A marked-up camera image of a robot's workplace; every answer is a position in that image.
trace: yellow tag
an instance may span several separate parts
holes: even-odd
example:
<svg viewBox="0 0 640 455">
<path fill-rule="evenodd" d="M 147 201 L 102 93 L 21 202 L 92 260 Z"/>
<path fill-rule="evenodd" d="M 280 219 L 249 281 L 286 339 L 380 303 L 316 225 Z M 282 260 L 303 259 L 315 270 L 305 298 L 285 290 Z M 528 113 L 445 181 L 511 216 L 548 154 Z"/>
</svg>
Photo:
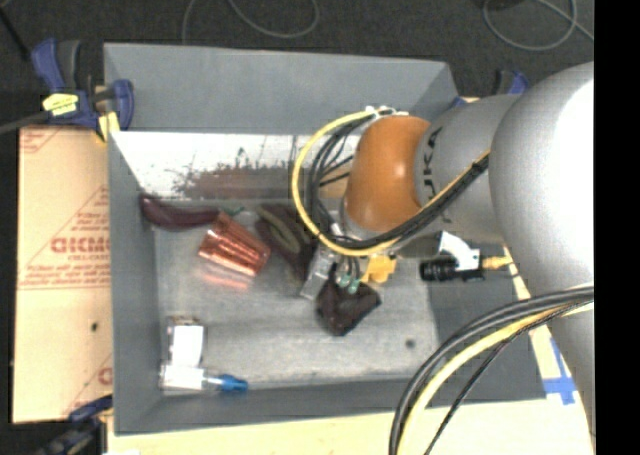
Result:
<svg viewBox="0 0 640 455">
<path fill-rule="evenodd" d="M 42 107 L 51 112 L 53 116 L 58 116 L 73 112 L 76 109 L 77 102 L 78 96 L 75 94 L 56 92 L 42 102 Z"/>
<path fill-rule="evenodd" d="M 100 124 L 100 134 L 105 142 L 109 140 L 109 133 L 112 131 L 120 131 L 120 122 L 115 112 L 101 115 L 98 118 L 98 123 Z"/>
</svg>

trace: gray bin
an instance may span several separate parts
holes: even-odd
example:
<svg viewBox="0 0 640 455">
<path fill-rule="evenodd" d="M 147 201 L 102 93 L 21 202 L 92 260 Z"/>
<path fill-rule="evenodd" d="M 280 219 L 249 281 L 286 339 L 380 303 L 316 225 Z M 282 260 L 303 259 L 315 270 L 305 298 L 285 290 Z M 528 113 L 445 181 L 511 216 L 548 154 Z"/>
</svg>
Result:
<svg viewBox="0 0 640 455">
<path fill-rule="evenodd" d="M 245 212 L 237 219 L 251 228 L 261 189 L 271 191 L 269 200 L 287 200 L 279 178 L 234 201 L 185 194 L 167 177 L 215 167 L 218 157 L 207 160 L 198 148 L 218 147 L 221 134 L 231 149 L 220 159 L 233 161 L 236 140 L 253 140 L 242 147 L 254 156 L 258 140 L 288 141 L 274 146 L 288 150 L 297 136 L 369 104 L 434 120 L 456 99 L 446 64 L 137 44 L 107 44 L 104 58 L 105 81 L 132 80 L 136 97 L 130 130 L 109 147 L 116 433 L 392 411 L 444 336 L 514 300 L 504 275 L 431 288 L 418 279 L 419 260 L 406 258 L 381 288 L 382 305 L 335 338 L 317 323 L 313 304 L 296 296 L 277 255 L 242 293 L 208 285 L 194 249 L 203 233 L 155 229 L 137 206 L 143 189 L 183 206 L 240 202 Z M 275 166 L 277 152 L 260 155 Z M 165 319 L 173 313 L 201 317 L 209 331 L 205 364 L 247 378 L 248 393 L 168 396 L 158 387 Z M 471 400 L 542 396 L 528 341 L 507 352 Z"/>
</svg>

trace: maroon object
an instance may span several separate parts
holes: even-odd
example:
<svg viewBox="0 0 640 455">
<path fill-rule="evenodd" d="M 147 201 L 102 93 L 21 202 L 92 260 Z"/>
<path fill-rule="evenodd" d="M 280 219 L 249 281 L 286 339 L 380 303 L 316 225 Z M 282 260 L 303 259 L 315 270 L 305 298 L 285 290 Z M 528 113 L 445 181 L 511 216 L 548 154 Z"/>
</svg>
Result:
<svg viewBox="0 0 640 455">
<path fill-rule="evenodd" d="M 327 330 L 334 336 L 344 336 L 381 304 L 380 295 L 364 283 L 353 295 L 329 280 L 316 297 L 316 312 Z"/>
<path fill-rule="evenodd" d="M 254 276 L 269 259 L 271 249 L 221 211 L 202 240 L 198 255 L 237 272 Z"/>
<path fill-rule="evenodd" d="M 215 221 L 220 214 L 218 208 L 178 208 L 147 193 L 140 194 L 138 202 L 149 222 L 168 231 L 204 226 Z"/>
</svg>

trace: blue cap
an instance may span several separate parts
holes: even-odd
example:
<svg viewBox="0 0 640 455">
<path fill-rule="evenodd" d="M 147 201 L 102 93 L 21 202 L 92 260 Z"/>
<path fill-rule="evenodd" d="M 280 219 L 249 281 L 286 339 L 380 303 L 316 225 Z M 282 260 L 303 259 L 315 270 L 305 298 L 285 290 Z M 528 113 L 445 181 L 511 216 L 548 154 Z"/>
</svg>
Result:
<svg viewBox="0 0 640 455">
<path fill-rule="evenodd" d="M 225 373 L 224 375 L 220 375 L 218 378 L 222 380 L 222 383 L 220 384 L 220 389 L 222 391 L 246 391 L 249 389 L 249 383 L 246 380 L 237 379 L 233 375 Z"/>
</svg>

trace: black floor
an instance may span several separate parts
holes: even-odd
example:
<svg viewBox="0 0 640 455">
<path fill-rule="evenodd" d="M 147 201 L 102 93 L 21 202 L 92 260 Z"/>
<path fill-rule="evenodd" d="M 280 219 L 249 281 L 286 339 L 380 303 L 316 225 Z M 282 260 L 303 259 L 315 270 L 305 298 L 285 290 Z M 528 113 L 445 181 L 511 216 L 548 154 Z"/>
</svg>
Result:
<svg viewBox="0 0 640 455">
<path fill-rule="evenodd" d="M 54 36 L 81 39 L 81 65 L 95 80 L 102 75 L 102 41 L 206 44 L 234 48 L 284 49 L 372 56 L 402 56 L 449 63 L 458 91 L 486 96 L 495 90 L 496 73 L 516 68 L 540 80 L 594 59 L 593 42 L 576 29 L 556 45 L 570 24 L 532 0 L 492 0 L 491 19 L 504 36 L 521 45 L 551 46 L 527 51 L 492 34 L 483 20 L 486 0 L 315 0 L 319 17 L 306 35 L 274 37 L 256 30 L 227 0 L 0 0 L 28 47 Z M 546 0 L 571 12 L 570 0 Z M 255 23 L 276 32 L 310 27 L 310 0 L 235 0 Z M 573 0 L 577 22 L 594 31 L 594 0 Z M 0 25 L 0 124 L 39 109 L 42 83 L 21 59 L 9 31 Z M 0 136 L 0 453 L 19 454 L 59 433 L 63 425 L 9 424 L 11 339 L 15 282 L 16 227 L 15 134 Z"/>
</svg>

